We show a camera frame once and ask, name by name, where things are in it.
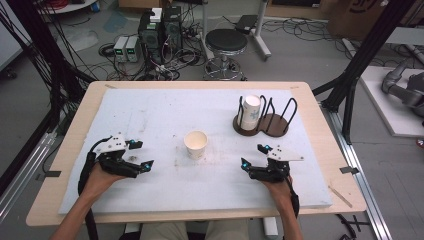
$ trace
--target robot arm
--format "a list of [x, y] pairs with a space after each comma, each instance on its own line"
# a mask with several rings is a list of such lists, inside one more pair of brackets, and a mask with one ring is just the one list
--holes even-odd
[[397, 82], [402, 78], [402, 73], [406, 69], [406, 61], [402, 61], [393, 71], [389, 72], [383, 79], [381, 90], [384, 93], [393, 95], [402, 103], [411, 108], [418, 108], [424, 105], [424, 95], [420, 88], [424, 87], [424, 73], [410, 77], [408, 87], [402, 88]]

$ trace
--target power supply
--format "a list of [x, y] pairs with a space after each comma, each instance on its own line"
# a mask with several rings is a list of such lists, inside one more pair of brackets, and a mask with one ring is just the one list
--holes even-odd
[[151, 22], [150, 14], [145, 12], [140, 19], [138, 36], [142, 43], [143, 55], [146, 61], [154, 61], [156, 64], [163, 64], [163, 55], [166, 53], [164, 47], [163, 23]]
[[163, 24], [165, 25], [166, 43], [168, 47], [177, 52], [183, 48], [181, 28], [181, 7], [167, 7], [163, 10]]
[[125, 49], [127, 51], [128, 61], [138, 62], [138, 59], [141, 55], [141, 45], [140, 40], [137, 36], [131, 36], [128, 38]]
[[126, 62], [128, 61], [127, 52], [125, 51], [125, 46], [127, 45], [128, 37], [119, 37], [118, 41], [113, 47], [115, 52], [115, 59], [117, 62]]

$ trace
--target black device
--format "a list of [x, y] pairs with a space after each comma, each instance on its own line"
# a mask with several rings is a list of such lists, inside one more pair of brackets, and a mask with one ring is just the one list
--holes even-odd
[[162, 21], [165, 27], [168, 49], [175, 53], [183, 48], [181, 7], [164, 8]]
[[243, 15], [236, 24], [236, 30], [249, 34], [250, 30], [255, 26], [256, 20], [258, 20], [258, 15]]
[[71, 4], [84, 4], [85, 0], [71, 0]]
[[319, 7], [321, 0], [272, 0], [274, 5]]
[[[153, 160], [136, 165], [122, 159], [122, 155], [124, 155], [126, 150], [137, 149], [142, 146], [143, 142], [141, 141], [125, 141], [121, 134], [104, 138], [96, 142], [87, 153], [84, 167], [81, 170], [80, 179], [78, 181], [78, 194], [81, 195], [84, 190], [85, 184], [90, 177], [91, 170], [97, 162], [100, 163], [104, 171], [125, 177], [136, 178], [138, 174], [150, 172]], [[90, 240], [98, 240], [96, 222], [91, 208], [85, 216], [85, 223]]]
[[152, 60], [156, 64], [162, 65], [164, 63], [163, 55], [167, 50], [164, 46], [163, 22], [151, 22], [151, 13], [151, 9], [148, 9], [141, 16], [138, 36], [141, 41], [144, 60], [146, 62]]
[[286, 181], [291, 193], [291, 203], [295, 216], [299, 214], [299, 196], [293, 189], [290, 181], [290, 165], [288, 161], [281, 161], [283, 151], [280, 148], [271, 148], [268, 145], [262, 146], [258, 144], [258, 150], [267, 155], [268, 165], [266, 167], [255, 167], [246, 159], [241, 158], [241, 169], [249, 174], [251, 179], [277, 183]]
[[183, 2], [183, 3], [190, 3], [190, 4], [196, 4], [196, 5], [202, 5], [202, 0], [175, 0], [176, 2]]

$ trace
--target brown coaster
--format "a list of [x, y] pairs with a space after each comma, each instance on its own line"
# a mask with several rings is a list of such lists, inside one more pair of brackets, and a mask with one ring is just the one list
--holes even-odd
[[272, 115], [273, 114], [266, 114], [262, 118], [259, 118], [258, 125], [253, 130], [250, 130], [250, 131], [246, 131], [238, 125], [237, 123], [238, 115], [236, 115], [233, 119], [233, 128], [240, 135], [249, 136], [249, 137], [258, 134], [260, 131], [264, 132], [266, 135], [270, 137], [284, 136], [289, 130], [286, 119], [281, 118], [281, 116], [278, 114], [274, 114], [274, 117], [272, 117]]

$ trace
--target stool seat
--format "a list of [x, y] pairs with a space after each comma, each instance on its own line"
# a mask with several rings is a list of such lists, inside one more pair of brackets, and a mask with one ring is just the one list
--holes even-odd
[[211, 51], [237, 52], [247, 45], [247, 39], [243, 33], [234, 29], [215, 29], [206, 34], [206, 45]]

